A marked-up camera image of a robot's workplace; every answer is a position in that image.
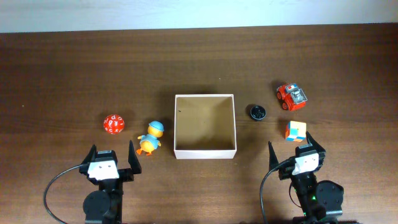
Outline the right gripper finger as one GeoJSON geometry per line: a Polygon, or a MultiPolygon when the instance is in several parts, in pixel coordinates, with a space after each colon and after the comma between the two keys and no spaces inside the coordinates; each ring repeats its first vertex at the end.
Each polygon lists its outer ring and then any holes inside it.
{"type": "Polygon", "coordinates": [[[275,150],[270,141],[268,142],[268,147],[269,147],[269,171],[271,171],[279,165],[279,161],[277,159],[275,150]]]}
{"type": "Polygon", "coordinates": [[[325,149],[321,145],[319,145],[316,140],[314,140],[314,138],[308,131],[306,132],[306,135],[308,144],[311,144],[318,153],[325,153],[325,149]]]}

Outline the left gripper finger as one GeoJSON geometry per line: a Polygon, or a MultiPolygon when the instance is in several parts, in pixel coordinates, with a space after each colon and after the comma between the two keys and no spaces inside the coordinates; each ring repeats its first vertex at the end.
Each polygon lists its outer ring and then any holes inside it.
{"type": "Polygon", "coordinates": [[[95,159],[95,155],[96,155],[96,145],[94,144],[94,145],[92,145],[89,153],[86,155],[86,157],[82,161],[82,164],[90,163],[93,159],[95,159]]]}
{"type": "Polygon", "coordinates": [[[142,167],[139,163],[139,160],[136,155],[136,151],[134,150],[133,142],[131,140],[129,141],[128,163],[130,165],[130,168],[131,168],[133,174],[141,174],[142,173],[142,167]]]}

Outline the colourful puzzle cube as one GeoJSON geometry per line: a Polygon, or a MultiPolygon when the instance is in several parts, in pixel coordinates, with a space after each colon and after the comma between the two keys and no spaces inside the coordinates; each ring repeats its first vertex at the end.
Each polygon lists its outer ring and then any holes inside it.
{"type": "Polygon", "coordinates": [[[285,139],[287,141],[302,142],[306,139],[307,124],[298,121],[289,121],[286,125],[285,139]]]}

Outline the red toy truck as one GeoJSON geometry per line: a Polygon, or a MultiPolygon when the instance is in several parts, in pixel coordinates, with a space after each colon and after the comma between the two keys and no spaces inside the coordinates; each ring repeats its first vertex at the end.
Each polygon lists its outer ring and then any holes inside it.
{"type": "Polygon", "coordinates": [[[282,101],[282,109],[295,111],[303,108],[307,103],[307,97],[296,83],[287,83],[277,88],[277,98],[282,101]]]}

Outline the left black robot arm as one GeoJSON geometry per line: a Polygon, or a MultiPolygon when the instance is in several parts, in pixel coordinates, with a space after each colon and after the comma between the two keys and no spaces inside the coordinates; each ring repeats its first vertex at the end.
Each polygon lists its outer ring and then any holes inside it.
{"type": "Polygon", "coordinates": [[[136,174],[142,173],[133,142],[129,142],[129,168],[119,169],[114,150],[98,151],[93,145],[81,163],[79,173],[98,190],[86,196],[83,202],[85,223],[113,224],[122,222],[123,183],[132,182],[136,174]]]}

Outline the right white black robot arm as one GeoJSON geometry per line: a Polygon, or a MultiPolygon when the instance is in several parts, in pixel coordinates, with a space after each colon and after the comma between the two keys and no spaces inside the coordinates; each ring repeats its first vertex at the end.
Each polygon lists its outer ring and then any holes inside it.
{"type": "Polygon", "coordinates": [[[303,215],[294,217],[293,223],[338,223],[343,214],[344,188],[330,180],[318,181],[315,173],[323,166],[326,150],[306,133],[307,144],[295,148],[295,155],[279,162],[271,142],[269,146],[269,171],[262,183],[273,172],[280,180],[290,180],[303,215]]]}

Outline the yellow duck toy blue hat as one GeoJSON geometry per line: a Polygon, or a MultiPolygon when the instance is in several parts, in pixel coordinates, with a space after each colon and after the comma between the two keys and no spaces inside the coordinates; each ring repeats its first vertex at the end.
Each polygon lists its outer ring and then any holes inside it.
{"type": "Polygon", "coordinates": [[[159,121],[151,121],[147,128],[147,134],[137,137],[138,140],[140,140],[140,148],[136,150],[137,154],[140,155],[145,152],[147,156],[150,156],[162,145],[159,138],[161,138],[163,134],[164,125],[159,121]]]}

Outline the red lettered ball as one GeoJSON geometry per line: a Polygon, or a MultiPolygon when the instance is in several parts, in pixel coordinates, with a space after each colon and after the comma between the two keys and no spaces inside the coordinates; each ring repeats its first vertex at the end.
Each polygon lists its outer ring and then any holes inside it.
{"type": "Polygon", "coordinates": [[[119,134],[124,129],[125,122],[120,115],[111,114],[105,118],[103,127],[109,134],[119,134]]]}

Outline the black round cap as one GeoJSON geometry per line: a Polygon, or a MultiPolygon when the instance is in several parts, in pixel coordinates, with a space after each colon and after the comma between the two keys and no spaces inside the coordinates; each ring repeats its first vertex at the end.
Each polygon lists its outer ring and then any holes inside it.
{"type": "Polygon", "coordinates": [[[266,110],[260,105],[255,105],[250,109],[249,115],[255,121],[262,121],[266,117],[266,110]]]}

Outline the white cardboard box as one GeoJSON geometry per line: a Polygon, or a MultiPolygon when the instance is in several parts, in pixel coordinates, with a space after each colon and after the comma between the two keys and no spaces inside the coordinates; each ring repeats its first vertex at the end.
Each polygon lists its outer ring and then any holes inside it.
{"type": "Polygon", "coordinates": [[[237,152],[233,94],[176,95],[177,159],[232,159],[237,152]]]}

